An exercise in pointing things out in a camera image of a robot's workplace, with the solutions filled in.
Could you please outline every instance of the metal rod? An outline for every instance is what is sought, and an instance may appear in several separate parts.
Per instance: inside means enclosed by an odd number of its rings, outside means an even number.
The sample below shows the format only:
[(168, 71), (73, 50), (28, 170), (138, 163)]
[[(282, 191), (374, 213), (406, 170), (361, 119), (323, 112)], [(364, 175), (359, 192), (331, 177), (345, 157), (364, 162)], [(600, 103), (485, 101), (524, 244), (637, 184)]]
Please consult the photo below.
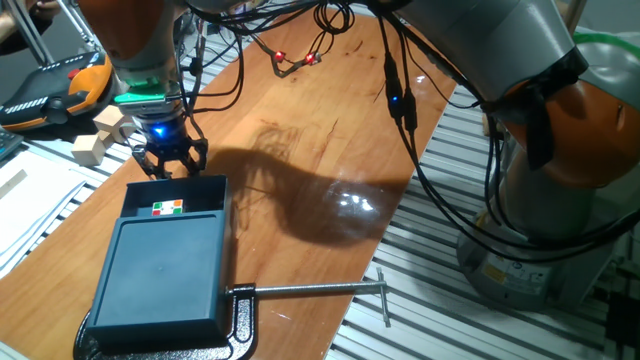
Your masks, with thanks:
[(386, 281), (361, 281), (353, 283), (338, 284), (312, 284), (312, 285), (292, 285), (292, 286), (272, 286), (256, 288), (256, 295), (293, 295), (293, 294), (313, 294), (348, 291), (379, 291), (381, 287), (386, 287)]
[(58, 0), (58, 5), (60, 5), (60, 8), (64, 12), (64, 14), (67, 15), (67, 18), (69, 18), (71, 25), (76, 28), (76, 31), (80, 34), (82, 40), (85, 43), (89, 43), (91, 41), (91, 36), (85, 32), (82, 26), (80, 26), (80, 24), (78, 23), (78, 19), (76, 19), (76, 17), (71, 14), (71, 11), (67, 7), (67, 4), (64, 2), (64, 0)]
[(564, 17), (564, 23), (567, 25), (569, 34), (573, 35), (578, 27), (578, 22), (584, 11), (584, 7), (587, 5), (587, 0), (572, 0), (567, 8), (567, 14)]
[[(384, 275), (382, 274), (382, 268), (376, 268), (378, 271), (378, 281), (384, 282)], [(389, 320), (389, 307), (387, 305), (387, 293), (384, 291), (384, 286), (380, 286), (380, 300), (382, 301), (382, 320), (386, 327), (391, 327), (391, 321)]]
[(24, 7), (22, 1), (2, 0), (5, 8), (9, 10), (11, 16), (16, 22), (24, 41), (29, 45), (29, 49), (40, 66), (53, 64), (53, 57), (47, 46), (42, 41), (42, 37), (31, 21), (29, 13)]

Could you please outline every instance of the wooden cube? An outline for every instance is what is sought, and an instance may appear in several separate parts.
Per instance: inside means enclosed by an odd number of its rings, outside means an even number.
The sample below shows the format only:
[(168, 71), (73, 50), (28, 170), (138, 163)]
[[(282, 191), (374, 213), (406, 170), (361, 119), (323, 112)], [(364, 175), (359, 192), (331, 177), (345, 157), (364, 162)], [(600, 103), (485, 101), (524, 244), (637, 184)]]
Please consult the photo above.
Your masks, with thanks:
[[(103, 130), (111, 134), (115, 142), (123, 143), (124, 138), (120, 135), (120, 127), (123, 124), (132, 124), (130, 116), (122, 115), (120, 110), (113, 105), (107, 106), (98, 116), (93, 119), (93, 122), (96, 124), (98, 130)], [(133, 127), (123, 127), (125, 135), (129, 137), (135, 129)]]
[(106, 151), (100, 137), (96, 134), (78, 136), (73, 143), (71, 153), (78, 165), (97, 166), (102, 162)]
[(110, 132), (104, 130), (98, 131), (98, 137), (100, 138), (100, 141), (102, 141), (102, 145), (104, 145), (105, 149), (108, 149), (111, 145), (113, 145), (113, 142), (115, 141), (113, 135), (111, 135)]

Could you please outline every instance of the black clamp frame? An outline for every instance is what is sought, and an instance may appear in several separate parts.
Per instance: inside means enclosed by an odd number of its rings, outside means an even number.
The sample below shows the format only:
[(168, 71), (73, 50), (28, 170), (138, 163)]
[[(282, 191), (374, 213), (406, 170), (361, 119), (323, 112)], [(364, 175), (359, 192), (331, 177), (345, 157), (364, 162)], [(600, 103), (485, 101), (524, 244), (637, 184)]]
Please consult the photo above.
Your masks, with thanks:
[(98, 343), (86, 334), (85, 316), (73, 348), (74, 360), (241, 360), (251, 357), (256, 348), (257, 339), (257, 297), (255, 284), (236, 285), (229, 292), (232, 306), (231, 331), (226, 344), (214, 348), (192, 350), (174, 350), (159, 352), (128, 352), (104, 354)]

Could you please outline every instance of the metal clamp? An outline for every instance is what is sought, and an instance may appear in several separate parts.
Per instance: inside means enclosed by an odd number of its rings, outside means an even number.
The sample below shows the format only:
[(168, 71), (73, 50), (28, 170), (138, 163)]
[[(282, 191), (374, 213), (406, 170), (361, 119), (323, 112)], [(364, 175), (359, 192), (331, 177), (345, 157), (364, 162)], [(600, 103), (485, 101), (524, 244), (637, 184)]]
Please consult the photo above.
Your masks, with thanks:
[(160, 352), (128, 352), (105, 355), (100, 351), (95, 339), (86, 334), (89, 314), (82, 321), (73, 348), (74, 360), (240, 360), (251, 357), (257, 339), (256, 309), (258, 297), (282, 297), (285, 295), (343, 293), (343, 292), (377, 292), (382, 299), (382, 316), (387, 327), (391, 326), (387, 309), (385, 288), (387, 282), (380, 268), (378, 281), (360, 281), (352, 283), (310, 284), (293, 286), (255, 287), (255, 284), (236, 285), (226, 291), (232, 301), (231, 332), (227, 335), (224, 346), (207, 349), (160, 351)]

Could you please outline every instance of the wooden block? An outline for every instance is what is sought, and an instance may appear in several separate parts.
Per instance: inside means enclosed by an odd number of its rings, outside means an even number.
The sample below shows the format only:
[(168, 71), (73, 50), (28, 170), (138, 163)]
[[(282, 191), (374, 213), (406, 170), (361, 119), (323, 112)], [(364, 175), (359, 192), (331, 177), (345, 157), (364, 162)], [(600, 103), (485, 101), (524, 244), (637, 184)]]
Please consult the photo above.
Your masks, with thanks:
[(81, 166), (100, 165), (107, 149), (102, 145), (98, 135), (80, 135), (73, 143), (71, 153), (76, 163)]
[[(114, 141), (123, 143), (124, 138), (120, 135), (120, 127), (123, 124), (133, 123), (130, 116), (122, 115), (120, 110), (113, 105), (107, 106), (98, 116), (93, 119), (98, 130), (103, 130), (113, 136)], [(133, 127), (123, 127), (123, 131), (129, 137), (135, 129)]]
[(12, 171), (6, 178), (0, 179), (0, 199), (11, 191), (14, 187), (18, 186), (20, 182), (27, 178), (27, 173), (24, 169)]
[(100, 141), (102, 141), (102, 145), (104, 145), (105, 149), (108, 149), (111, 145), (113, 145), (113, 142), (115, 141), (113, 135), (111, 135), (110, 132), (104, 130), (98, 131), (98, 137), (100, 138)]

